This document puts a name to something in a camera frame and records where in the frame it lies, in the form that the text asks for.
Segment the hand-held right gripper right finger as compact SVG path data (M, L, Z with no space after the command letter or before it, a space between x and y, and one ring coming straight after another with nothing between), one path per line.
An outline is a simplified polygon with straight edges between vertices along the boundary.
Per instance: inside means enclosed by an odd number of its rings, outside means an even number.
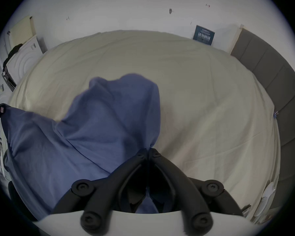
M186 233L208 233L214 224L211 212L243 217L240 207L221 182L187 177L154 148L149 150L149 162L173 187Z

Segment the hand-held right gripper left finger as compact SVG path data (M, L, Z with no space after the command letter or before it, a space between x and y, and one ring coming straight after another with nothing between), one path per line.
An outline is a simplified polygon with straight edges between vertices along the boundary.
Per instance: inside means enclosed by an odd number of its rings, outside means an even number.
M83 210L82 229L89 235L106 234L111 211L135 213L145 199L147 162L148 150L142 149L106 178L75 181L51 214Z

